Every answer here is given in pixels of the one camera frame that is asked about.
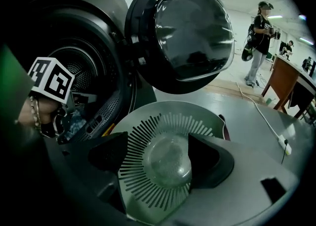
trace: washing machine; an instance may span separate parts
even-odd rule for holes
[[[225,70],[234,38],[220,0],[31,0],[17,24],[14,54],[26,70],[38,56],[75,75],[76,104],[60,144],[99,137],[134,109],[155,102],[153,87],[189,93]]]

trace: woman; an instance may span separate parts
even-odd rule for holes
[[[251,68],[245,77],[246,84],[251,87],[254,87],[257,81],[258,69],[268,54],[270,39],[274,37],[269,33],[271,24],[268,21],[268,16],[271,9],[273,9],[273,6],[270,3],[260,2],[258,5],[258,15],[254,20],[255,40],[252,49],[253,59]]]

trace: wooden desk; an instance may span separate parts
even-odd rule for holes
[[[289,98],[291,98],[296,84],[300,84],[304,88],[298,102],[300,110],[295,115],[295,117],[298,118],[306,110],[316,95],[316,83],[301,67],[298,67],[289,60],[277,55],[274,63],[274,70],[267,86],[262,92],[262,96],[264,96],[268,89],[272,87],[279,97],[279,102],[276,104],[274,109],[278,110],[282,108],[285,111],[284,106],[288,102]]]

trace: black t-shirt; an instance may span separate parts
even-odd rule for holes
[[[303,61],[302,68],[303,68],[306,72],[308,72],[310,66],[311,66],[311,61],[308,60],[308,59],[305,59],[305,60]]]
[[[290,50],[290,51],[292,52],[292,48],[291,48],[291,46],[290,46],[288,43],[285,45],[285,48],[286,48],[287,50]]]
[[[258,29],[269,29],[271,27],[270,22],[265,19],[263,16],[258,15],[255,17],[254,21],[254,28]],[[269,45],[270,45],[270,37],[265,34],[256,34],[256,41],[254,44],[254,47],[257,47],[256,50],[260,51],[263,54],[267,54],[269,51]]]

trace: hand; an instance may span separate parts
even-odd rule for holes
[[[57,110],[59,102],[48,99],[39,98],[39,117],[42,124],[48,124],[51,122],[51,113]],[[24,126],[35,126],[33,114],[31,113],[31,101],[27,98],[24,102],[22,110],[19,115],[18,121]]]
[[[267,28],[264,29],[264,34],[268,35],[269,37],[271,37],[271,34],[269,33],[269,30]]]

